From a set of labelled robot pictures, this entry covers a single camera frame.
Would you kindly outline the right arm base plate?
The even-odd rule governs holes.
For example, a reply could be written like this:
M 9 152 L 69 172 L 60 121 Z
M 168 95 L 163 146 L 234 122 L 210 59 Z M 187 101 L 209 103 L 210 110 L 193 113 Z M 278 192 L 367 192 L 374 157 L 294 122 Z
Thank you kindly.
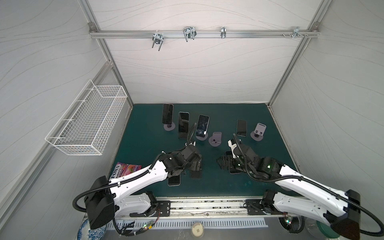
M 248 199 L 245 200 L 243 207 L 247 210 L 247 214 L 250 216 L 283 215 L 283 212 L 278 211 L 272 203 L 267 203 L 264 200 Z

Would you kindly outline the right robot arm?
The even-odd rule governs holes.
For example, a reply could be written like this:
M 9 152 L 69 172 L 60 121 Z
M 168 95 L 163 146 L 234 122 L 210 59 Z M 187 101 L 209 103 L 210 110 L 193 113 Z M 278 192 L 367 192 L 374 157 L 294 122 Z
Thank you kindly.
M 247 173 L 251 179 L 274 183 L 283 189 L 300 194 L 290 197 L 267 190 L 258 203 L 251 206 L 267 215 L 293 213 L 329 226 L 334 232 L 350 240 L 361 238 L 361 196 L 353 190 L 336 190 L 306 178 L 288 165 L 270 158 L 260 158 L 249 146 L 228 142 L 230 151 L 223 157 L 229 169 Z

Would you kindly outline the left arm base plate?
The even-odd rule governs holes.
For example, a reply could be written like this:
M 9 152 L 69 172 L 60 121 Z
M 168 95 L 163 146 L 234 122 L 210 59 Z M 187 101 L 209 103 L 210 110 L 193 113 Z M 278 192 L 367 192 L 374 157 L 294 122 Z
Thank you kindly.
M 171 202 L 170 201 L 158 201 L 154 204 L 151 204 L 148 210 L 144 213 L 131 213 L 130 217 L 169 217 L 171 210 Z

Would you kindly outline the purple edged black phone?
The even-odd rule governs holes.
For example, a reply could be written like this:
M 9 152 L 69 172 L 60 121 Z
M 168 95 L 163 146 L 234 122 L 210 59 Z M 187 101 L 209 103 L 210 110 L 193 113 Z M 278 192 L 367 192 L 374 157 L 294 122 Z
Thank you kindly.
M 240 162 L 238 159 L 233 158 L 233 154 L 231 151 L 226 151 L 225 152 L 225 157 L 226 157 L 226 166 L 228 167 L 229 173 L 230 174 L 240 174 L 242 171 L 239 170 L 239 164 Z

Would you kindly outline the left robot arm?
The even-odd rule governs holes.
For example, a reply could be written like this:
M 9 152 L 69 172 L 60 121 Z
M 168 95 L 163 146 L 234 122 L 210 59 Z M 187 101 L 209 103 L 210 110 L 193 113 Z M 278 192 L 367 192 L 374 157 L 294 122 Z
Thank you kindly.
M 160 153 L 153 163 L 137 172 L 115 179 L 102 176 L 91 188 L 80 194 L 92 230 L 105 226 L 117 216 L 142 214 L 151 216 L 158 202 L 151 192 L 138 194 L 145 187 L 180 176 L 185 169 L 197 166 L 202 160 L 194 145 L 180 151 Z

